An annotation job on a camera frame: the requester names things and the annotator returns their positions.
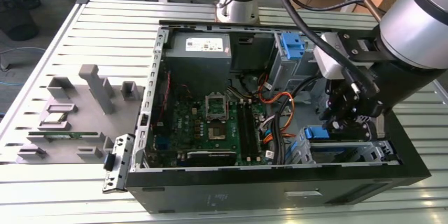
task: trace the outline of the slotted metal table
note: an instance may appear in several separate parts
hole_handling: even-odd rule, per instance
[[[300,12],[312,27],[372,28],[372,17]],[[214,21],[211,5],[90,0],[76,4],[0,124],[0,214],[6,223],[448,223],[448,96],[438,82],[395,108],[432,177],[354,206],[194,214],[147,213],[130,193],[102,193],[100,164],[18,165],[18,143],[39,124],[51,78],[99,65],[112,85],[144,84],[159,20]],[[294,25],[283,9],[260,8],[263,24]]]

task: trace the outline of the sticker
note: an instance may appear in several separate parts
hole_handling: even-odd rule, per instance
[[[46,138],[72,138],[68,135],[46,135]]]
[[[271,151],[266,151],[267,153],[266,153],[266,157],[267,158],[270,158],[270,159],[274,159],[274,152],[271,152]]]
[[[186,51],[200,52],[223,52],[222,38],[188,38],[186,44]]]
[[[268,82],[266,82],[264,84],[263,84],[263,86],[268,89],[268,90],[271,90],[272,89],[272,85],[271,84],[268,84]]]
[[[287,191],[286,196],[323,196],[323,194],[319,191]]]

